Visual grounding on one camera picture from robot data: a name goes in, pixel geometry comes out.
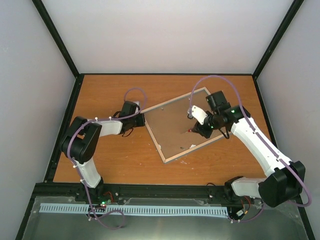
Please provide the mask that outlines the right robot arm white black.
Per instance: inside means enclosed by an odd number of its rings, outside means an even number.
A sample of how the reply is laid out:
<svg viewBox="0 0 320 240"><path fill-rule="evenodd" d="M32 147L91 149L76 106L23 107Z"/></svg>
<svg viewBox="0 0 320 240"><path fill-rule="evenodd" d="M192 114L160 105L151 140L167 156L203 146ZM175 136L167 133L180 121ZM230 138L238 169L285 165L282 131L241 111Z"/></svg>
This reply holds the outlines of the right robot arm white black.
<svg viewBox="0 0 320 240"><path fill-rule="evenodd" d="M227 197L230 200L244 196L258 198L270 207L277 207L299 196L305 186L305 166L300 161L293 162L278 150L258 128L250 113L241 104L231 106L222 91L205 99L209 111L196 105L190 105L187 111L189 119L196 119L191 131L206 139L214 130L220 131L226 139L231 135L237 137L265 174L265 178L237 176L228 180L224 184Z"/></svg>

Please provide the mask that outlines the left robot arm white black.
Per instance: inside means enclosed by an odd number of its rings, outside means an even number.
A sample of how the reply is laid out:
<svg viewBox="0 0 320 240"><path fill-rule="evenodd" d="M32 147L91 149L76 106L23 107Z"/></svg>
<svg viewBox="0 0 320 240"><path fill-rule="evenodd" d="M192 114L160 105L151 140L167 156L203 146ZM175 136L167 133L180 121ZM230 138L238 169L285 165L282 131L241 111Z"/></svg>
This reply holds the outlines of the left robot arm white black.
<svg viewBox="0 0 320 240"><path fill-rule="evenodd" d="M126 136L126 132L145 126L145 116L138 101L125 101L122 109L105 120L77 116L60 141L61 152L69 158L92 201L104 195L104 181L94 163L94 153L100 137Z"/></svg>

